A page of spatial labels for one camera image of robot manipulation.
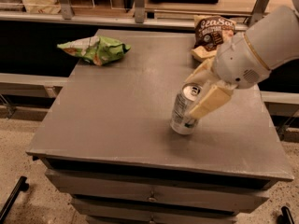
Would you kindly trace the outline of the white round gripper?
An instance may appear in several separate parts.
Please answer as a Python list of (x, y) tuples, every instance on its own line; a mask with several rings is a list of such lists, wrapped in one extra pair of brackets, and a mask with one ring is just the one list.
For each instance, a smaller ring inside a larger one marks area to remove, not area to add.
[(220, 45), (215, 60), (213, 58), (204, 60), (186, 78), (186, 84), (196, 83), (204, 86), (199, 97), (188, 109), (188, 116), (192, 119), (201, 119), (231, 100), (234, 93), (232, 86), (206, 82), (216, 82), (220, 78), (236, 85), (238, 89), (248, 89), (269, 78), (270, 73), (271, 70), (257, 55), (246, 34), (235, 34)]

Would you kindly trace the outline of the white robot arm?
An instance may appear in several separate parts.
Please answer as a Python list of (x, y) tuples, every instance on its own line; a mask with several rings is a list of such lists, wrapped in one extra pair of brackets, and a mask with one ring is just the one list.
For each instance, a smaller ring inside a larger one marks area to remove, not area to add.
[(244, 33), (224, 42), (216, 56), (186, 79), (202, 88), (185, 115), (200, 119), (228, 103), (235, 89), (248, 89), (299, 58), (299, 0), (278, 7)]

